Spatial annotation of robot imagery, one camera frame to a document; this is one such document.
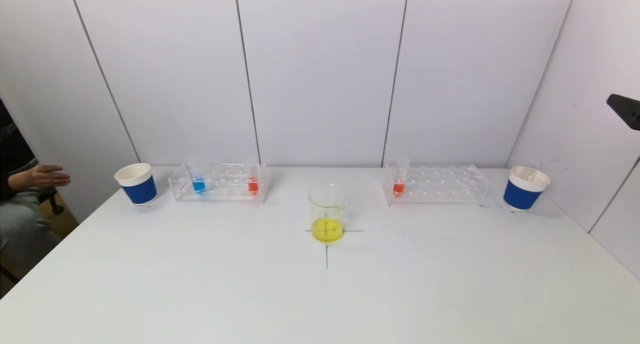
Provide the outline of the bare hand of bystander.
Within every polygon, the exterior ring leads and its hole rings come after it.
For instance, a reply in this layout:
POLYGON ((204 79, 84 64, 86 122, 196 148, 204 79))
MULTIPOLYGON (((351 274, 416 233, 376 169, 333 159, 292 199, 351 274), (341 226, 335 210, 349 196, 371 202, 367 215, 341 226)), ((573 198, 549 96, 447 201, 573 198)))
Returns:
POLYGON ((29 170, 30 185, 38 187, 60 187, 71 183, 70 175, 62 172, 62 166, 37 165, 29 170))

